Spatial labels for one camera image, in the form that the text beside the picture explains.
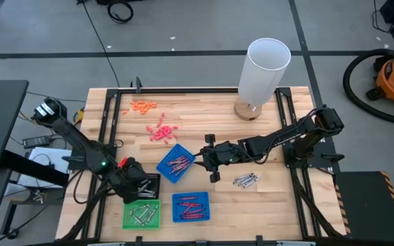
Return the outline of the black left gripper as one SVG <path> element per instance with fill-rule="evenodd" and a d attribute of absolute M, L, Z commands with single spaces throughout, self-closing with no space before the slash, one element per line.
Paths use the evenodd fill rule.
<path fill-rule="evenodd" d="M 155 174 L 146 174 L 142 164 L 133 157 L 125 159 L 124 165 L 117 166 L 109 177 L 109 184 L 125 204 L 138 199 L 138 194 L 153 194 L 148 189 L 139 190 L 139 185 L 156 180 Z"/>

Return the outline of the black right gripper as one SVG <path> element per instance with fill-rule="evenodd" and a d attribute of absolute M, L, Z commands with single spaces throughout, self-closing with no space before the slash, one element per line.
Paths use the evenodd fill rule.
<path fill-rule="evenodd" d="M 215 135 L 205 135 L 204 146 L 199 153 L 194 154 L 195 157 L 202 156 L 202 162 L 196 161 L 193 164 L 204 167 L 211 174 L 209 175 L 210 183 L 220 181 L 219 166 L 242 163 L 244 155 L 237 144 L 229 141 L 215 145 Z"/>

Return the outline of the blue plastic slotted basket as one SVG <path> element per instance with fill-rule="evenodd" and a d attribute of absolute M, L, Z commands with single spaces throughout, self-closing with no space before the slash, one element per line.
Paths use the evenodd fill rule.
<path fill-rule="evenodd" d="M 195 200 L 179 200 L 180 197 L 198 197 Z M 182 220 L 181 213 L 187 208 L 186 206 L 177 205 L 180 202 L 197 202 L 202 204 L 201 207 L 193 207 L 190 210 L 195 210 L 198 208 L 206 208 L 204 211 L 205 216 L 203 219 L 197 220 Z M 172 220 L 174 223 L 185 223 L 185 222 L 199 222 L 199 221 L 208 221 L 210 220 L 210 202 L 209 202 L 209 193 L 207 191 L 201 192 L 191 192 L 191 193 L 175 193 L 172 195 Z"/>
<path fill-rule="evenodd" d="M 190 162 L 191 165 L 196 160 L 196 157 L 191 152 L 186 150 L 182 145 L 176 144 L 169 151 L 169 153 L 167 153 L 167 155 L 164 156 L 164 158 L 161 160 L 161 162 L 156 167 L 157 171 L 173 184 L 176 184 L 181 179 L 181 177 L 184 175 L 184 173 L 191 167 L 191 165 L 190 165 L 185 171 L 180 173 L 178 176 L 169 174 L 171 172 L 172 168 L 171 168 L 171 166 L 168 165 L 168 162 L 170 162 L 180 156 L 186 156 L 187 160 Z"/>

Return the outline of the black plastic slotted basket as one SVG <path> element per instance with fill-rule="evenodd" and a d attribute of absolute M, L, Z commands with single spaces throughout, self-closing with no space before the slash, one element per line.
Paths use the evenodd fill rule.
<path fill-rule="evenodd" d="M 161 176 L 159 174 L 155 174 L 156 175 L 156 180 L 152 181 L 147 187 L 146 189 L 153 191 L 153 193 L 157 196 L 156 199 L 159 197 L 159 191 L 160 191 L 160 182 L 161 182 Z M 138 188 L 140 188 L 142 186 L 142 183 L 139 182 L 138 184 Z M 153 198 L 142 198 L 142 197 L 138 197 L 141 200 L 156 200 Z"/>

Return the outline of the green plastic slotted basket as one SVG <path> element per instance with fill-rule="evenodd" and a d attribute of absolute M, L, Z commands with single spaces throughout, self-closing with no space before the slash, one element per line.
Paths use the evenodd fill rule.
<path fill-rule="evenodd" d="M 150 205 L 150 210 L 148 211 L 148 215 L 150 215 L 150 212 L 156 207 L 156 205 L 159 205 L 159 208 L 157 212 L 155 213 L 154 217 L 151 219 L 151 221 L 145 225 L 141 226 L 138 223 L 135 223 L 134 219 L 132 216 L 129 214 L 129 211 L 138 206 L 142 206 L 144 204 L 149 204 Z M 145 209 L 138 210 L 138 216 L 144 211 Z M 124 205 L 124 212 L 123 212 L 123 220 L 122 220 L 122 228 L 124 230 L 156 230 L 159 229 L 160 227 L 160 214 L 161 214 L 161 202 L 159 200 L 137 200 L 135 202 L 132 202 L 130 204 L 125 204 Z"/>

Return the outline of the round wooden lamp base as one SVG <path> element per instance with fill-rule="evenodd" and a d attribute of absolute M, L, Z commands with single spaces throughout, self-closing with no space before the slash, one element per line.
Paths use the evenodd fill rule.
<path fill-rule="evenodd" d="M 255 120 L 262 112 L 262 106 L 254 106 L 243 101 L 240 97 L 234 103 L 234 112 L 242 120 Z"/>

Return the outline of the yellow clamp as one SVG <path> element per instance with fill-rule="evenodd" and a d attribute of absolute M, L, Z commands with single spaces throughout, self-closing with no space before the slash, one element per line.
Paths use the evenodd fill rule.
<path fill-rule="evenodd" d="M 73 116 L 73 124 L 76 126 L 83 120 L 84 108 L 79 109 Z"/>

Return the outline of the white box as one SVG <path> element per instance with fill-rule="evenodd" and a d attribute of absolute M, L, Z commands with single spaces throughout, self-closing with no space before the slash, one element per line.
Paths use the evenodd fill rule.
<path fill-rule="evenodd" d="M 36 147 L 30 152 L 28 159 L 43 166 L 52 167 L 53 169 L 64 174 L 68 174 L 69 162 L 65 161 L 63 157 L 70 156 L 71 154 L 71 150 Z M 24 174 L 21 174 L 19 176 L 17 184 L 24 187 L 44 187 L 48 189 L 62 188 L 62 186 L 60 185 L 51 184 L 50 182 L 43 181 L 38 178 L 33 178 Z"/>

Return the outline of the white cylindrical lamp shade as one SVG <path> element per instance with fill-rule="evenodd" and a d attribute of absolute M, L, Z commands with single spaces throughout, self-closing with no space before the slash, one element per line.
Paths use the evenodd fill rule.
<path fill-rule="evenodd" d="M 255 107 L 264 105 L 274 94 L 290 62 L 291 51 L 280 40 L 260 38 L 253 41 L 241 72 L 239 97 Z"/>

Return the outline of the black desk leg beam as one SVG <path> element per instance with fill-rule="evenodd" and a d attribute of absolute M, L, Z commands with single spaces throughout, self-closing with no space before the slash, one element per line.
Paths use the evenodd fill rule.
<path fill-rule="evenodd" d="M 68 174 L 41 165 L 8 150 L 4 150 L 1 154 L 0 167 L 59 186 L 65 186 L 69 180 Z"/>

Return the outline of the black power adapter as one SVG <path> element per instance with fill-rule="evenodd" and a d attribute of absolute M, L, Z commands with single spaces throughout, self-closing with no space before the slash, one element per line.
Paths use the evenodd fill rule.
<path fill-rule="evenodd" d="M 30 137 L 23 139 L 22 145 L 24 149 L 48 146 L 50 144 L 50 139 L 49 136 Z"/>

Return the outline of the black hazard-striped platform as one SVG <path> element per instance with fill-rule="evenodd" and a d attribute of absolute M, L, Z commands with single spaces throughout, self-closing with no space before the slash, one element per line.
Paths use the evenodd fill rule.
<path fill-rule="evenodd" d="M 334 184 L 348 236 L 394 242 L 394 188 L 386 172 L 340 172 Z"/>

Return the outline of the black aluminium table frame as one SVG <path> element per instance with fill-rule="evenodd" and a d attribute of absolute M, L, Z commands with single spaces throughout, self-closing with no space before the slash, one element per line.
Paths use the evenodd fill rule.
<path fill-rule="evenodd" d="M 147 172 L 154 172 L 160 160 L 171 147 L 181 144 L 190 152 L 198 152 L 205 143 L 204 136 L 213 133 L 218 141 L 237 141 L 244 137 L 266 135 L 281 127 L 278 107 L 271 99 L 262 114 L 253 121 L 240 120 L 233 111 L 237 92 L 231 87 L 221 88 L 146 88 L 140 94 L 127 89 L 120 101 L 110 97 L 107 89 L 90 89 L 81 130 L 91 139 L 100 133 L 104 105 L 109 103 L 107 130 L 114 131 L 123 141 L 118 159 L 133 156 Z M 131 101 L 139 109 L 133 110 Z M 141 114 L 140 105 L 157 103 Z M 162 125 L 157 127 L 165 113 Z M 162 138 L 162 127 L 171 128 L 178 139 Z M 259 180 L 242 189 L 234 179 L 253 173 Z M 300 224 L 293 192 L 291 173 L 284 163 L 281 148 L 272 150 L 266 164 L 236 164 L 220 169 L 221 179 L 210 183 L 209 173 L 200 166 L 192 166 L 173 184 L 166 179 L 160 184 L 160 227 L 156 230 L 124 230 L 124 204 L 119 197 L 108 197 L 92 213 L 83 237 L 98 236 L 102 241 L 134 241 L 138 236 L 144 242 L 164 241 L 253 241 L 261 235 L 266 240 L 299 239 Z M 208 221 L 174 223 L 172 195 L 207 191 L 210 215 Z"/>

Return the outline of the black clamp bracket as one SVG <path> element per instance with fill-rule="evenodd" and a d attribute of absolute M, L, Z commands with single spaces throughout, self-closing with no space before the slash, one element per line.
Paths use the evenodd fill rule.
<path fill-rule="evenodd" d="M 135 81 L 132 81 L 130 86 L 135 89 L 136 94 L 140 94 L 142 92 L 143 86 L 142 86 L 142 82 L 140 81 L 139 77 L 136 77 Z"/>

